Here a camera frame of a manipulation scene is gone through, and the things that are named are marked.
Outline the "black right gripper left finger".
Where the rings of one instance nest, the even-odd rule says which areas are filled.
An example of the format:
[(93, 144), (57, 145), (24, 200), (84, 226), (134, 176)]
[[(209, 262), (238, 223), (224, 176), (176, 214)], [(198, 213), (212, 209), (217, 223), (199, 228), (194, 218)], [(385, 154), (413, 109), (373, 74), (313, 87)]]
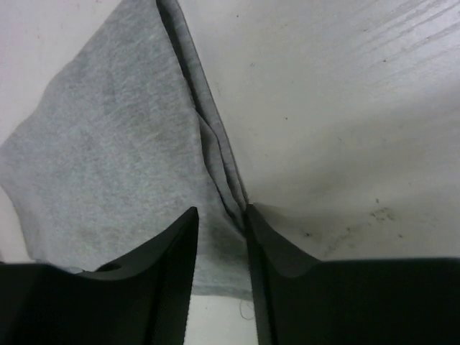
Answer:
[(1, 266), (3, 344), (182, 344), (198, 243), (189, 208), (166, 230), (94, 272)]

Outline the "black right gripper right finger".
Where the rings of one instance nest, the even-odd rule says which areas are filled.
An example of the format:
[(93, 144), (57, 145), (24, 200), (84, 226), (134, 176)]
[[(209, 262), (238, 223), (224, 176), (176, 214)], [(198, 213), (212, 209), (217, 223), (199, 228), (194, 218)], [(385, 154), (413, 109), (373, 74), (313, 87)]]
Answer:
[(323, 262), (254, 207), (244, 221), (260, 344), (457, 344), (459, 260)]

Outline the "grey tank top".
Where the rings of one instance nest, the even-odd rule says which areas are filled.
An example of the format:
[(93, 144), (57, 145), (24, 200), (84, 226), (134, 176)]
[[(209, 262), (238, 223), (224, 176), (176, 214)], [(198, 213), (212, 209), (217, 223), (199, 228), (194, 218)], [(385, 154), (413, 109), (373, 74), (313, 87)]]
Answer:
[(250, 300), (245, 200), (176, 1), (123, 1), (1, 146), (28, 255), (93, 271), (199, 215), (193, 293)]

